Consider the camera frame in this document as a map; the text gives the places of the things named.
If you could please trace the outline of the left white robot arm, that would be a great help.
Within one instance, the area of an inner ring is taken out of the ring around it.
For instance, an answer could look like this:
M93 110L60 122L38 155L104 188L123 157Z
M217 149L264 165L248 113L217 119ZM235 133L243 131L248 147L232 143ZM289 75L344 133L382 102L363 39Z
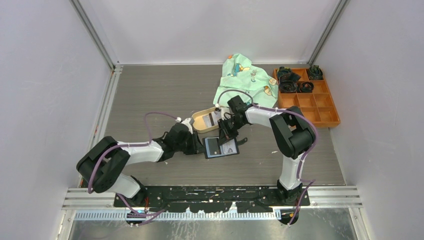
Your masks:
M147 142L119 142L106 136L78 161L76 170L88 182L91 193L113 192L138 207L146 200L146 189L135 177L123 174L124 168L163 162L178 152L184 155L205 152L197 131L183 123L176 123L161 137Z

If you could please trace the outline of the black card holder wallet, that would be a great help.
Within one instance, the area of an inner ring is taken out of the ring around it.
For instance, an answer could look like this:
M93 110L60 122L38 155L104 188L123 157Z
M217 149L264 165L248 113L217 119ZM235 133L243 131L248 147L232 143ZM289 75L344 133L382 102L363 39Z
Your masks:
M206 137L202 139L203 146L205 147L204 156L206 159L215 159L215 158L222 158L222 157L227 157L232 155L238 155L240 153L239 146L245 144L248 141L247 137L241 140L236 140L234 138L230 140L229 142L224 143L223 145L220 145L221 155L210 156L208 153L208 143L207 143L207 139L209 138L219 138L219 137L214 136L214 137Z

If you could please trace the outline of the black gold VIP card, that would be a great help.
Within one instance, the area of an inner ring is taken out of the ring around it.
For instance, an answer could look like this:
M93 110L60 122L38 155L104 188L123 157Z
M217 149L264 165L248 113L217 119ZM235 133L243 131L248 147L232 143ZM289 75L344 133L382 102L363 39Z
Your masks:
M221 155L221 147L219 146L218 138L208 138L207 145L208 145L208 154L210 156Z

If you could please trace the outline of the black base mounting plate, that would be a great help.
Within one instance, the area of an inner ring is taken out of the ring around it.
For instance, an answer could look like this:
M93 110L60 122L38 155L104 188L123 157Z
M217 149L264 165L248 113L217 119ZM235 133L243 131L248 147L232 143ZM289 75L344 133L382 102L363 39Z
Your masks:
M148 207L149 211L170 213L226 213L235 205L238 213L270 213L274 207L294 208L310 205L308 195L287 199L275 186L147 186L133 199L116 196L114 207Z

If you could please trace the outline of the beige oval tray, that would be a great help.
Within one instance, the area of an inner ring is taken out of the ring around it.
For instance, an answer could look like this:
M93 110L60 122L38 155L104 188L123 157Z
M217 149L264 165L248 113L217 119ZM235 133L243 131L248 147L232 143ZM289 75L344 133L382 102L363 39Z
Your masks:
M211 132L211 131L219 128L219 125L206 128L204 120L203 120L203 116L205 116L209 113L213 113L214 109L215 109L215 107L211 107L211 108L208 108L208 109L205 109L205 110L201 110L201 111L195 112L191 116L194 119L194 123L192 124L192 126L199 134Z

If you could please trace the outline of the green cartoon print cloth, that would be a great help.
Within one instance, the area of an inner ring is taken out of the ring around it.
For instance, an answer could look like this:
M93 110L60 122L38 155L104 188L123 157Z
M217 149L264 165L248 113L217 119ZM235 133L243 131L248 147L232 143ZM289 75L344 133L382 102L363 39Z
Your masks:
M228 106L228 101L239 95L250 104L273 108L278 99L277 80L257 66L246 56L236 53L230 55L222 65L222 75L213 99L213 104Z

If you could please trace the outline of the orange compartment tray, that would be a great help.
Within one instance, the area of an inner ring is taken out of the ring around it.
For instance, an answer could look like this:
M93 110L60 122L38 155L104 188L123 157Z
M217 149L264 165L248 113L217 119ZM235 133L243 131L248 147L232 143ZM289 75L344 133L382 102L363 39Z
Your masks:
M293 68L292 71L300 76L299 84L311 82L314 85L312 92L281 93L278 92L277 106L289 108L297 106L302 114L317 128L335 128L340 123L335 103L333 101L326 78L319 80L310 79L308 69Z

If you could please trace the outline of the silver VIP card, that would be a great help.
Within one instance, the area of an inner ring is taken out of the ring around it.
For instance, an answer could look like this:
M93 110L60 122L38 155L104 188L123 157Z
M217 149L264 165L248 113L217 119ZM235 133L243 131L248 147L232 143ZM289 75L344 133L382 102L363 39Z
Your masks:
M210 112L202 117L206 128L217 126L220 118L221 114L215 112Z

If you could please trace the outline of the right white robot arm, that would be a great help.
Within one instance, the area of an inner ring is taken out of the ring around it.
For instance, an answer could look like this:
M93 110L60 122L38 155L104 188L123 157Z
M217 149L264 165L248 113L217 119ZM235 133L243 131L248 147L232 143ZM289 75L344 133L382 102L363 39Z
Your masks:
M283 205L291 205L302 192L301 178L307 154L315 146L315 126L297 106L272 109L247 104L240 96L227 102L227 107L215 105L221 118L217 121L220 145L236 138L245 125L261 125L272 129L279 151L283 154L282 171L277 180L276 195Z

